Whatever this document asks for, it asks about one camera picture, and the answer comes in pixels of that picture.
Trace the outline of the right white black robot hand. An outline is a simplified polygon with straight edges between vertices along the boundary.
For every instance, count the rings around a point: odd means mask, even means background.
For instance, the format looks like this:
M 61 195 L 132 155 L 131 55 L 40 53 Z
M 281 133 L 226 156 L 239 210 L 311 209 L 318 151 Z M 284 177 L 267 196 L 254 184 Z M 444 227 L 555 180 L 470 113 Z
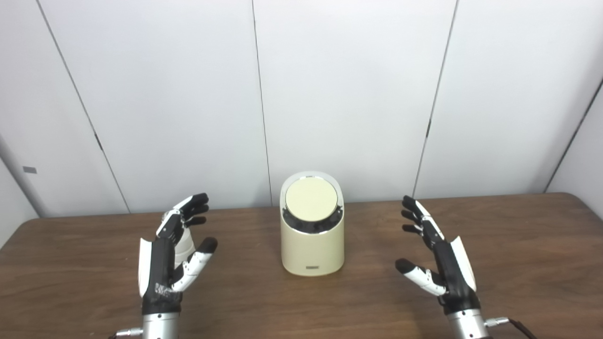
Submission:
M 434 255 L 437 271 L 433 272 L 404 258 L 396 260 L 396 270 L 436 296 L 445 314 L 480 309 L 473 269 L 461 238 L 446 240 L 431 214 L 413 197 L 405 195 L 401 204 L 401 215 L 413 222 L 403 225 L 402 229 L 422 238 Z

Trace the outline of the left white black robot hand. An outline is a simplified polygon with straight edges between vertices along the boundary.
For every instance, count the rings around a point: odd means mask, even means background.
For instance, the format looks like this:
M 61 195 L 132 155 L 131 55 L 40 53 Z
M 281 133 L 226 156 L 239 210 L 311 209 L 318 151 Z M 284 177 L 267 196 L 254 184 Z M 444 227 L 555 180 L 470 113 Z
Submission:
M 209 210 L 207 193 L 194 194 L 163 214 L 153 241 L 142 238 L 139 247 L 138 286 L 143 316 L 179 313 L 183 292 L 198 278 L 218 247 L 207 237 L 178 265 L 175 248 L 190 226 L 203 225 Z

